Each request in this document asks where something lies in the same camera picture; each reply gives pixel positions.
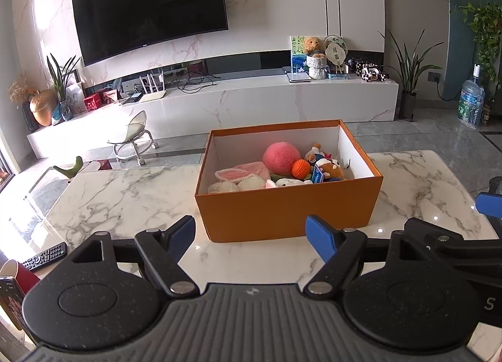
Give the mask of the brown dog plush toy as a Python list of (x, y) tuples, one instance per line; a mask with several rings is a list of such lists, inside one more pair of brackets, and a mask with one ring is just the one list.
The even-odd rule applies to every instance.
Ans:
[(331, 154), (321, 151), (321, 145), (315, 143), (305, 155), (305, 160), (312, 168), (312, 183), (327, 183), (345, 180), (344, 171)]

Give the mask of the white bunny plush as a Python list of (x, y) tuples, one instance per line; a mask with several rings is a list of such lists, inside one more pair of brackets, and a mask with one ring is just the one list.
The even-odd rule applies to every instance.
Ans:
[(283, 188), (283, 187), (300, 186), (300, 185), (306, 185), (306, 184), (312, 184), (312, 181), (311, 180), (299, 180), (299, 179), (293, 179), (293, 178), (280, 178), (276, 181), (268, 179), (265, 182), (265, 187), (266, 188)]

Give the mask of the orange knitted ball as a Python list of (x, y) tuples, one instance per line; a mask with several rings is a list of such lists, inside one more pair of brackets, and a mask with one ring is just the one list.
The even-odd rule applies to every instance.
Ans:
[(312, 166), (305, 159), (297, 159), (291, 167), (291, 175), (295, 179), (305, 180), (311, 174)]

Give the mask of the pink plush ball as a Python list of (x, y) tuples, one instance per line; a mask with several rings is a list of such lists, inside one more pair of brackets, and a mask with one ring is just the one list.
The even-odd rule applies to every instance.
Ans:
[(265, 166), (276, 174), (290, 173), (297, 159), (300, 159), (300, 152), (294, 145), (287, 142), (271, 144), (262, 156)]

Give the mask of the white knitted bunny hat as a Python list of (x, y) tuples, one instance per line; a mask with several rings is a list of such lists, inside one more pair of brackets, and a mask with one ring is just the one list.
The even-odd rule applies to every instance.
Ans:
[(214, 176), (217, 182), (208, 187), (208, 194), (264, 189), (270, 182), (270, 172), (262, 161), (221, 169)]

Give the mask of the orange cardboard box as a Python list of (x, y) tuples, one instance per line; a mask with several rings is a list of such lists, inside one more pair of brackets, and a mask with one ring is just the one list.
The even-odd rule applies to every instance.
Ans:
[(383, 176), (341, 120), (213, 130), (195, 198), (216, 243), (299, 237), (371, 218)]

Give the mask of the small rolling stool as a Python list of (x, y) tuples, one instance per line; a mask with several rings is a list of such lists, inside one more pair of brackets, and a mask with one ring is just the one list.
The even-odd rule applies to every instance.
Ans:
[[(108, 141), (108, 144), (112, 146), (117, 163), (122, 163), (135, 158), (137, 164), (143, 166), (146, 164), (143, 154), (146, 153), (148, 149), (157, 149), (159, 147), (158, 142), (154, 140), (152, 133), (146, 128), (146, 122), (147, 114), (145, 110), (141, 110), (130, 120), (130, 122), (128, 122), (128, 124), (126, 124), (125, 127), (120, 127), (120, 131)], [(143, 149), (141, 149), (137, 142), (145, 135), (148, 136), (149, 140)], [(131, 146), (133, 148), (132, 154), (121, 154), (121, 150), (126, 146)]]

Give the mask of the black remote control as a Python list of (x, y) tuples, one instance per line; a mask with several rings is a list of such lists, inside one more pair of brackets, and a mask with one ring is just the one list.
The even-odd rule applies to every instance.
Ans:
[(25, 260), (22, 265), (31, 272), (36, 272), (37, 270), (48, 267), (55, 262), (61, 261), (66, 256), (67, 243), (61, 242)]

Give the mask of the potted orchid plant right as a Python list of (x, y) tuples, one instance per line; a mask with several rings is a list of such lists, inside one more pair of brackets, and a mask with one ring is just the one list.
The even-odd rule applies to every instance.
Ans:
[(391, 38), (391, 46), (397, 57), (398, 67), (396, 68), (389, 65), (389, 68), (397, 73), (400, 83), (402, 84), (401, 104), (398, 117), (408, 122), (414, 119), (419, 78), (428, 70), (441, 69), (439, 65), (426, 63), (425, 59), (428, 53), (434, 48), (441, 46), (443, 41), (435, 43), (419, 53), (418, 47), (424, 34), (425, 30), (422, 30), (412, 51), (409, 51), (405, 43), (400, 45), (394, 34), (392, 34), (388, 28), (385, 29), (385, 34), (380, 34), (384, 39), (387, 37)]

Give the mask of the white wifi router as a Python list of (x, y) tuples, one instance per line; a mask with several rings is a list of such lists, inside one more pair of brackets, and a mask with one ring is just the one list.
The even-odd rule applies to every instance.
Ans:
[(143, 89), (143, 95), (140, 103), (158, 100), (166, 95), (166, 86), (163, 74), (140, 76), (140, 83)]

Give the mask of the black white toy robot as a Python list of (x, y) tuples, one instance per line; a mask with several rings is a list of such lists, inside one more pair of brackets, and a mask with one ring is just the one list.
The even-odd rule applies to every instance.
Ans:
[(349, 72), (360, 77), (363, 81), (386, 81), (389, 75), (383, 70), (383, 67), (376, 63), (369, 63), (364, 59), (351, 58), (347, 61)]

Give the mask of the acorn shaped brown vase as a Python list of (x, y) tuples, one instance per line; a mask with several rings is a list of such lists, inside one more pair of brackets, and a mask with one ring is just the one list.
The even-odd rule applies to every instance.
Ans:
[(52, 125), (52, 114), (58, 104), (56, 93), (52, 89), (46, 89), (33, 96), (30, 102), (30, 110), (36, 121), (43, 127)]

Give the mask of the landscape painting canvas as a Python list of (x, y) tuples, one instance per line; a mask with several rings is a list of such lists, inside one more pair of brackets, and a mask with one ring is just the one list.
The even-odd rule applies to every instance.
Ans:
[(290, 37), (291, 44), (291, 72), (294, 74), (307, 73), (306, 36), (294, 35)]

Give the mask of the round paper fan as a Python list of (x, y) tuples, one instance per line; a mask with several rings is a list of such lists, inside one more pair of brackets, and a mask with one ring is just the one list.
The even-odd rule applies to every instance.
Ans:
[(341, 36), (328, 35), (325, 37), (324, 54), (331, 74), (345, 75), (348, 73), (348, 66), (345, 63), (348, 47)]

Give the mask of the dried flower bouquet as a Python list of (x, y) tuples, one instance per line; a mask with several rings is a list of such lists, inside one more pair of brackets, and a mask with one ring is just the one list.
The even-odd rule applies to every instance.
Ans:
[(30, 84), (26, 73), (21, 73), (8, 88), (9, 100), (14, 104), (30, 102), (37, 90)]

